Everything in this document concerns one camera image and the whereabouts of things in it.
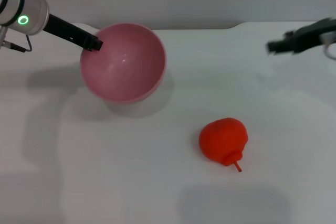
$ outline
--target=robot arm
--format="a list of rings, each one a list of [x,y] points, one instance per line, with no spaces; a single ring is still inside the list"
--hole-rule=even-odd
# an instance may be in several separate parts
[[[324,45],[324,54],[336,60],[336,57],[328,52],[329,46],[334,42],[336,42],[336,19],[327,18],[310,26],[285,33],[283,40],[269,42],[267,49],[275,54],[284,52],[299,54],[310,48]]]
[[[46,0],[0,0],[0,25],[0,47],[14,45],[4,40],[9,28],[25,35],[44,30],[90,51],[100,50],[103,44],[96,36],[50,14]]]

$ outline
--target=red tomato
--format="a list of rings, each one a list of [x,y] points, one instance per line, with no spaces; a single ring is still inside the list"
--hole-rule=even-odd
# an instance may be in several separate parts
[[[247,140],[246,128],[234,118],[212,122],[199,135],[200,148],[207,158],[225,166],[234,164],[240,172],[237,161],[243,157]]]

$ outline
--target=green indicator light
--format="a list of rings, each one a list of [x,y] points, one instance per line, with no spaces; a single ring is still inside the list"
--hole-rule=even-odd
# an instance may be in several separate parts
[[[29,18],[27,16],[21,16],[17,21],[20,25],[26,25],[29,22]]]

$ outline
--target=metal cylinder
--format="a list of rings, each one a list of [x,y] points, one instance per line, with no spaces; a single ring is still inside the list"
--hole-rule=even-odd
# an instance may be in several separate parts
[[[1,5],[4,5],[4,9],[0,12],[0,24],[9,22],[16,14],[20,0],[1,0]]]
[[[26,35],[35,35],[44,29],[49,14],[46,0],[24,0],[21,14],[9,28]]]

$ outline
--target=white table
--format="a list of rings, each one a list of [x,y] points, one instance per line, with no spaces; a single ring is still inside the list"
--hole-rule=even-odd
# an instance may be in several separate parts
[[[336,62],[321,48],[265,51],[306,24],[156,31],[165,79],[128,106],[88,91],[67,41],[41,33],[32,53],[1,49],[0,223],[335,223]],[[226,117],[249,133],[242,173],[197,147]]]

